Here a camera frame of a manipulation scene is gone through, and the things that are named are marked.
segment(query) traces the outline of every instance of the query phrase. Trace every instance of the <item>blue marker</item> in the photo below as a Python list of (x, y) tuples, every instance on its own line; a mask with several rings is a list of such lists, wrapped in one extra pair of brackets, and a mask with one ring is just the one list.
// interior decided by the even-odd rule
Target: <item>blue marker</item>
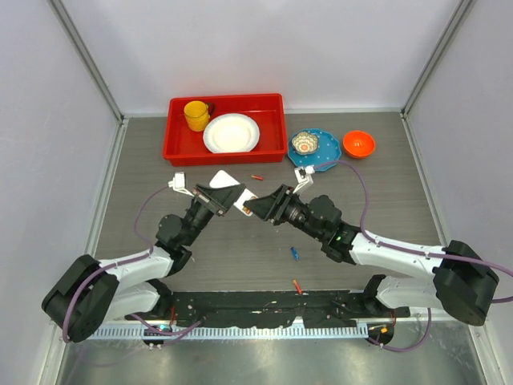
[(297, 253), (296, 249), (295, 249), (295, 248), (293, 248), (293, 247), (291, 247), (291, 248), (290, 248), (290, 251), (292, 251), (292, 255), (294, 256), (294, 259), (295, 259), (296, 261), (299, 261), (299, 254)]

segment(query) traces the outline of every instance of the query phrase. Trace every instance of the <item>orange bowl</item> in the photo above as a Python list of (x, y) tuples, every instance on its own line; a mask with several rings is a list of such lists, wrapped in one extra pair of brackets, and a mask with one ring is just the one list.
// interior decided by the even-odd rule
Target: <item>orange bowl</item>
[(342, 141), (345, 152), (353, 158), (365, 158), (374, 152), (376, 142), (374, 138), (363, 131), (351, 131), (345, 134)]

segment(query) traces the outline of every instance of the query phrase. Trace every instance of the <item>small bowl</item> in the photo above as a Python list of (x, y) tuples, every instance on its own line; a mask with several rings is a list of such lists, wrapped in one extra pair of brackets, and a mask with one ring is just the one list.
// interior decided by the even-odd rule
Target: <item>small bowl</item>
[(345, 134), (342, 141), (345, 152), (353, 158), (362, 159), (371, 155), (376, 149), (374, 138), (363, 131), (351, 131)]
[(319, 138), (307, 131), (301, 131), (292, 138), (292, 146), (300, 155), (313, 154), (319, 149)]

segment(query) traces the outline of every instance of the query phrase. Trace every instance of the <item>white plate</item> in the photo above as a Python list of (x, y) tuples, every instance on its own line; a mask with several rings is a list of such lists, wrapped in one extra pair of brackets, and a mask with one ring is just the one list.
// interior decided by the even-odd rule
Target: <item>white plate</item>
[(249, 116), (226, 114), (215, 118), (203, 133), (210, 152), (248, 152), (260, 139), (258, 124)]

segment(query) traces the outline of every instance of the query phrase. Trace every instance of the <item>patterned bowl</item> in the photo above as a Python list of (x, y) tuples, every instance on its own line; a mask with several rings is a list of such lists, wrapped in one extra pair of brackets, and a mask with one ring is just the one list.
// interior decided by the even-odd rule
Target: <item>patterned bowl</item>
[(300, 155), (313, 154), (319, 149), (319, 138), (307, 131), (301, 131), (292, 138), (292, 146)]

